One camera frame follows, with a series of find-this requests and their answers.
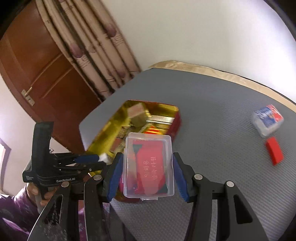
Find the table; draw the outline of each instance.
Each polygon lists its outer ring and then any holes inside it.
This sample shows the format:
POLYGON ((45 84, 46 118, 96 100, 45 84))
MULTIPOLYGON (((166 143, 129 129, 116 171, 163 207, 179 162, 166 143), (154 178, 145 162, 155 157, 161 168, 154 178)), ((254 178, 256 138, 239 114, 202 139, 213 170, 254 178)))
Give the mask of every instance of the table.
MULTIPOLYGON (((218 78, 153 68, 137 75, 93 110, 80 124, 85 149, 126 100, 176 105, 182 124, 173 142, 185 164, 214 182, 233 181, 245 195, 270 240, 278 240, 296 213, 296 113, 250 88, 218 78), (273 166, 251 115, 273 104, 284 117, 274 133, 283 154, 273 166)), ((192 204, 175 195, 137 204, 111 202, 123 223, 145 241, 183 240, 192 204)), ((210 240, 215 240, 213 204, 210 240)))

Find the brown wooden door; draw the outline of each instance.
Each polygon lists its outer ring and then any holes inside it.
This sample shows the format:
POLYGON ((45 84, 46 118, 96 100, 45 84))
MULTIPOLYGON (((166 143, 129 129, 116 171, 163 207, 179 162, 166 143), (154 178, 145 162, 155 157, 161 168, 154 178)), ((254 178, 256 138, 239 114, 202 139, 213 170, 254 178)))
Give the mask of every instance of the brown wooden door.
POLYGON ((0 73, 35 121, 54 121, 53 137, 70 151, 83 152, 78 125, 100 101, 52 40, 35 1, 0 40, 0 73), (30 88, 33 106, 21 94, 30 88))

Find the clear plastic box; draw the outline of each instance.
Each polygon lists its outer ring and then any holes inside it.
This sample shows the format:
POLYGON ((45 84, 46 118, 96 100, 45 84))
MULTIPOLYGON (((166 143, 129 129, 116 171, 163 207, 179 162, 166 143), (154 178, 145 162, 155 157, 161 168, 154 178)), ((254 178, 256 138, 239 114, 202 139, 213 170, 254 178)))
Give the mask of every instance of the clear plastic box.
POLYGON ((252 122, 261 137, 265 138, 276 131, 284 122, 283 116, 272 105, 267 105, 253 113, 252 122))
POLYGON ((153 200, 174 195, 171 137, 129 133, 123 162, 123 194, 153 200))

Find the blue and red label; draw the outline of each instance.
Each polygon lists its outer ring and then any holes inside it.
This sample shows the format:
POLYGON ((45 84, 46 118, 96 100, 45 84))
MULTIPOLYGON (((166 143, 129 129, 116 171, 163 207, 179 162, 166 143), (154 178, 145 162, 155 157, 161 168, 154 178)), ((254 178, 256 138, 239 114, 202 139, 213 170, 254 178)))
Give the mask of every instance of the blue and red label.
POLYGON ((272 104, 257 110, 255 113, 262 120, 266 127, 270 127, 283 119, 282 115, 272 104))

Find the person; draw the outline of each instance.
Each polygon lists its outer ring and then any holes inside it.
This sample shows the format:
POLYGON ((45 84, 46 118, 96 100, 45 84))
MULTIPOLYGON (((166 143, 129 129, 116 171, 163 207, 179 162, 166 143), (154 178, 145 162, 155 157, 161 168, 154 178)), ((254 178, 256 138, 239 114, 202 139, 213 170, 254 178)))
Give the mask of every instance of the person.
MULTIPOLYGON (((44 195, 45 200, 41 205, 45 207, 56 189, 44 195)), ((37 221, 39 213, 37 211, 35 196, 39 190, 33 183, 27 185, 19 191, 16 196, 0 194, 0 237, 5 241, 26 241, 37 221)), ((86 241, 86 231, 84 224, 83 208, 80 205, 78 213, 80 241, 86 241)))

